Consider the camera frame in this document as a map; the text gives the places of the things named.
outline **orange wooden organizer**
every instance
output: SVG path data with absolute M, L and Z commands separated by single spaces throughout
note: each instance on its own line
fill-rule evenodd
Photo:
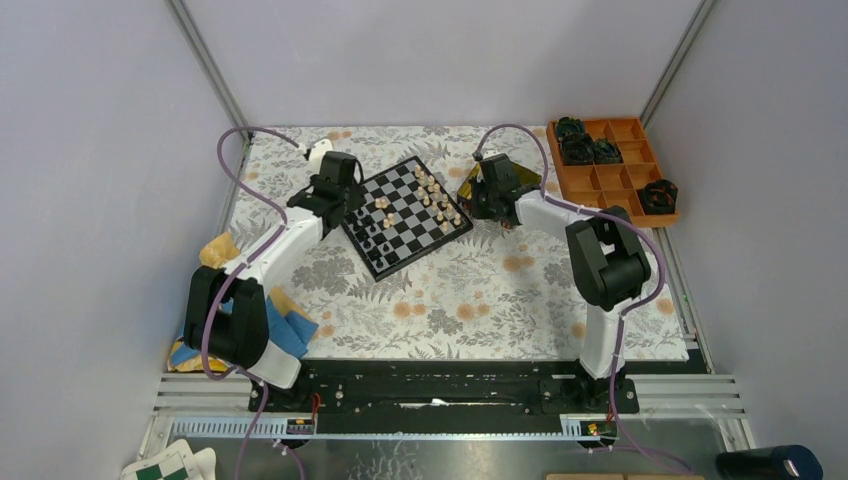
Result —
M 556 138 L 556 121 L 548 123 L 548 144 L 554 157 L 559 188 L 566 200 L 590 207 L 620 205 L 630 214 L 633 225 L 642 228 L 667 227 L 680 218 L 680 209 L 666 215 L 646 215 L 636 190 L 663 178 L 657 157 L 638 118 L 597 118 L 583 120 L 592 140 L 606 138 L 621 150 L 624 163 L 616 165 L 568 166 Z

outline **black cylinder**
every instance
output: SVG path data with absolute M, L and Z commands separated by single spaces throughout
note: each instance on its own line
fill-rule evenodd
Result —
M 716 467 L 725 480 L 822 480 L 821 464 L 807 447 L 778 447 L 721 453 Z

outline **gray wall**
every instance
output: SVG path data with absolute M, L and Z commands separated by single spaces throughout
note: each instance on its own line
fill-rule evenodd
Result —
M 252 123 L 639 115 L 698 0 L 187 2 Z
M 649 129 L 717 368 L 848 478 L 848 3 L 723 2 Z
M 0 11 L 0 478 L 117 478 L 221 215 L 227 120 L 162 1 Z

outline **floral tablecloth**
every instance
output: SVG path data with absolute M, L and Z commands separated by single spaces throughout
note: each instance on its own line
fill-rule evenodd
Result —
M 544 128 L 531 128 L 547 150 Z M 279 128 L 301 143 L 329 138 L 336 150 L 360 159 L 366 177 L 418 155 L 452 195 L 474 165 L 471 152 L 486 130 Z M 495 133 L 484 150 L 506 153 L 541 173 L 538 149 L 520 131 Z M 280 203 L 308 182 L 303 157 L 271 135 L 256 135 L 246 162 L 245 182 Z M 551 166 L 547 189 L 559 194 L 555 175 Z M 243 248 L 276 220 L 271 209 L 240 192 L 230 230 Z M 279 287 L 320 324 L 309 344 L 311 358 L 568 360 L 578 357 L 586 333 L 586 304 L 574 287 L 568 247 L 541 232 L 507 232 L 491 221 L 475 221 L 470 233 L 376 283 L 339 228 Z M 681 335 L 665 287 L 628 316 L 625 357 L 685 360 Z

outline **gray floor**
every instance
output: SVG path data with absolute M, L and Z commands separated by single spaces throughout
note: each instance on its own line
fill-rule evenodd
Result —
M 721 434 L 709 420 L 628 421 L 645 446 L 685 458 L 707 479 L 720 479 L 713 466 L 724 451 Z M 240 440 L 189 438 L 192 450 L 212 447 L 217 475 L 232 478 Z M 543 479 L 548 473 L 665 473 L 627 452 L 588 455 L 572 442 L 551 441 L 312 441 L 297 450 L 308 479 Z M 298 479 L 294 460 L 269 441 L 252 441 L 241 478 Z

